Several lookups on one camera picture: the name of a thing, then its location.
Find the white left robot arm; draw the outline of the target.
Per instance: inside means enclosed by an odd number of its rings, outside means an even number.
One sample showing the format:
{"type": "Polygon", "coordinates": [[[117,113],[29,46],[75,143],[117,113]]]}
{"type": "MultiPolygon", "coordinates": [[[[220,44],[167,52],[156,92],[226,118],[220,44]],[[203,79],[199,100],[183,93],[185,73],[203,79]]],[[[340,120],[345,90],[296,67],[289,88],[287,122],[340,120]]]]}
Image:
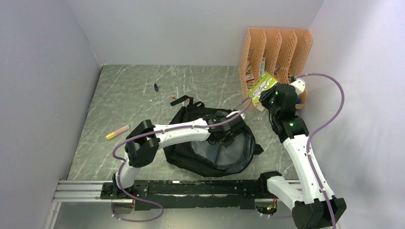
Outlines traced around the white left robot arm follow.
{"type": "Polygon", "coordinates": [[[211,141],[226,145],[239,134],[244,124],[242,111],[172,125],[153,125],[150,120],[145,120],[136,128],[140,133],[113,148],[113,158],[122,161],[115,174],[113,192],[119,198],[130,196],[135,177],[142,167],[153,162],[158,150],[189,142],[211,141]]]}

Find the black student backpack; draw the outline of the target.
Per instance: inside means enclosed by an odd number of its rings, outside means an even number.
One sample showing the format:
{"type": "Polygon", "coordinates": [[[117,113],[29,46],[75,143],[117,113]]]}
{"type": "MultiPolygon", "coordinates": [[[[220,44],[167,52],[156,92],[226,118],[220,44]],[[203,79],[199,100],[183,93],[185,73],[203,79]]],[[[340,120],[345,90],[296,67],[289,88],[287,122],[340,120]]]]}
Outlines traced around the black student backpack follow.
{"type": "MultiPolygon", "coordinates": [[[[175,100],[171,106],[184,100],[175,100]]],[[[227,114],[235,110],[209,108],[201,101],[189,101],[173,117],[170,124],[190,122],[205,115],[223,111],[227,114]]],[[[209,142],[189,142],[169,146],[163,149],[167,162],[179,168],[189,170],[203,177],[224,177],[241,173],[253,159],[253,156],[263,153],[261,145],[256,143],[254,134],[247,124],[244,131],[228,147],[220,143],[215,145],[209,142]]]]}

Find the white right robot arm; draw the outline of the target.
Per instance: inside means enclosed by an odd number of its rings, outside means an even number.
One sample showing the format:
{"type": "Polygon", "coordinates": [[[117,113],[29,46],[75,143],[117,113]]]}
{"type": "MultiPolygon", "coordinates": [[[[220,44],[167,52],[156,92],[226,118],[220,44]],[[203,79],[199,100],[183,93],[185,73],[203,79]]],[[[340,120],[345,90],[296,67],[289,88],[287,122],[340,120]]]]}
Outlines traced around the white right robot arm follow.
{"type": "Polygon", "coordinates": [[[345,212],[344,198],[337,198],[317,163],[304,120],[296,113],[298,95],[294,86],[275,84],[261,93],[259,101],[269,112],[272,130],[287,150],[301,190],[288,183],[277,171],[263,175],[258,192],[268,198],[274,194],[290,210],[298,229],[336,228],[345,212]]]}

